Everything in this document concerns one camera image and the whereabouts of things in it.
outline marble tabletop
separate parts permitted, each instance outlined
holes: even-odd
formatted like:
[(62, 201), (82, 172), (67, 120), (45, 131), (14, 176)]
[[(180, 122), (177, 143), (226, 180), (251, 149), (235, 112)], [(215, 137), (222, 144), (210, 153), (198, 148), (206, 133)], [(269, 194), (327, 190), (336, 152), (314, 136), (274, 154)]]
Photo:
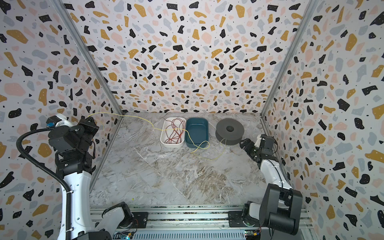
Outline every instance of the marble tabletop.
[(129, 113), (162, 128), (168, 117), (201, 117), (209, 122), (208, 149), (167, 148), (159, 130), (147, 121), (125, 117), (90, 194), (91, 205), (216, 205), (261, 203), (264, 176), (239, 145), (221, 145), (216, 124), (233, 118), (243, 124), (244, 138), (263, 133), (253, 113)]

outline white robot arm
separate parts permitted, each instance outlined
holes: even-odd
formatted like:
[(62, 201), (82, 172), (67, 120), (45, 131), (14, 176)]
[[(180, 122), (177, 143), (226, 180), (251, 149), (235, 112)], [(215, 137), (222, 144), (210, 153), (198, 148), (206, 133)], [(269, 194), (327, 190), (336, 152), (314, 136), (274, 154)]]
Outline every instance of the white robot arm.
[[(242, 217), (247, 225), (259, 223), (262, 227), (296, 235), (303, 196), (300, 191), (292, 189), (284, 178), (277, 158), (273, 156), (275, 143), (277, 142), (274, 138), (265, 134), (260, 134), (256, 143), (250, 139), (240, 142), (240, 147), (257, 163), (268, 183), (262, 203), (248, 201), (244, 206)], [(279, 203), (289, 208), (280, 208)]]
[[(23, 134), (16, 145), (22, 156), (61, 184), (63, 206), (58, 240), (110, 240), (117, 227), (131, 227), (134, 217), (124, 202), (106, 209), (103, 220), (98, 225), (92, 226), (89, 184), (95, 152), (92, 156), (88, 153), (88, 149), (99, 129), (94, 119), (88, 117), (81, 119), (78, 125), (73, 125), (64, 115), (57, 114), (48, 118), (46, 123), (48, 128)], [(22, 147), (24, 138), (42, 131), (50, 131), (49, 144), (56, 150), (56, 173), (36, 161)]]

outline gray spool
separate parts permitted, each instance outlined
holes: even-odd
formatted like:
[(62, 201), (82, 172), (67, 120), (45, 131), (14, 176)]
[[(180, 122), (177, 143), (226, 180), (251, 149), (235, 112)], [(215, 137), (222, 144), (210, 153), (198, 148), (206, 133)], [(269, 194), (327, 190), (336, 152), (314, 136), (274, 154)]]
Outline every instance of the gray spool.
[(236, 145), (240, 143), (243, 134), (243, 125), (235, 119), (225, 118), (216, 125), (216, 138), (223, 144)]

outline patterned wall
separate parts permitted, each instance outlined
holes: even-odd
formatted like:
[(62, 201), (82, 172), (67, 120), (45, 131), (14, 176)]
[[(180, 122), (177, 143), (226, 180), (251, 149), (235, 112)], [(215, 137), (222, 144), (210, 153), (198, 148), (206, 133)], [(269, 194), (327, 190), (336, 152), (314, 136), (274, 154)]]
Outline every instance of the patterned wall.
[(65, 0), (126, 112), (258, 112), (307, 0)]
[[(60, 185), (20, 157), (16, 140), (45, 127), (46, 119), (57, 113), (76, 124), (90, 113), (112, 109), (49, 1), (0, 0), (0, 7), (0, 239), (56, 239)], [(94, 138), (93, 169), (117, 123), (107, 114), (94, 117), (105, 128)], [(55, 171), (46, 132), (26, 138), (23, 147)]]
[(319, 1), (265, 116), (319, 239), (384, 239), (383, 11)]

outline teal container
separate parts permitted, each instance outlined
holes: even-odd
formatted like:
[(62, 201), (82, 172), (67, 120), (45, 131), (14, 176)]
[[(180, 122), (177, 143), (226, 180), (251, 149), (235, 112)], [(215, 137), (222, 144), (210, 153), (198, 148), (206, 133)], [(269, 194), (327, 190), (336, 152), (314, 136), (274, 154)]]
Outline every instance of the teal container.
[[(191, 139), (196, 146), (199, 146), (204, 141), (209, 141), (208, 121), (205, 118), (189, 118), (185, 124), (185, 129), (189, 132)], [(185, 133), (185, 142), (190, 148), (197, 148), (193, 145), (188, 133)]]

